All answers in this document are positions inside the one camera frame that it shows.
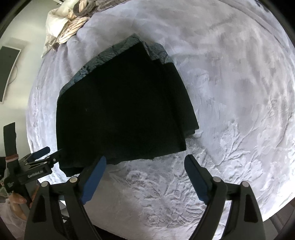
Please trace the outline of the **operator left hand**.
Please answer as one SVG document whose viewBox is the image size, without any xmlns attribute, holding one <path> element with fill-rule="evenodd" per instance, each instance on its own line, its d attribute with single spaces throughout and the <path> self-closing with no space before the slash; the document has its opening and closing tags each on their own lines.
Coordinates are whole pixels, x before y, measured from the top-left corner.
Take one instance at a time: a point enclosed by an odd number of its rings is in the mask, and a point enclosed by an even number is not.
<svg viewBox="0 0 295 240">
<path fill-rule="evenodd" d="M 10 200 L 10 209 L 13 213 L 22 220 L 27 220 L 27 215 L 24 213 L 21 205 L 25 205 L 27 200 L 18 193 L 12 193 L 8 199 Z"/>
</svg>

